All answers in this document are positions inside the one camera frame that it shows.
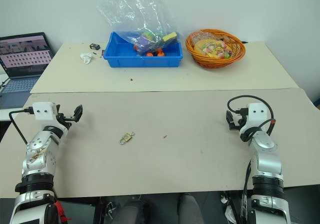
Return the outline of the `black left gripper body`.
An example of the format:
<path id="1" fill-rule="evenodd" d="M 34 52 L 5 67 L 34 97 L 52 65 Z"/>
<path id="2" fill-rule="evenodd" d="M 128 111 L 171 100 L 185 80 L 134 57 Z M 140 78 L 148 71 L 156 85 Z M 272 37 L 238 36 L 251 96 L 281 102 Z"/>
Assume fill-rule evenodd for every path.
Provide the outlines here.
<path id="1" fill-rule="evenodd" d="M 75 120 L 75 116 L 65 116 L 63 113 L 58 113 L 56 119 L 65 128 L 69 129 L 72 126 L 71 121 Z"/>

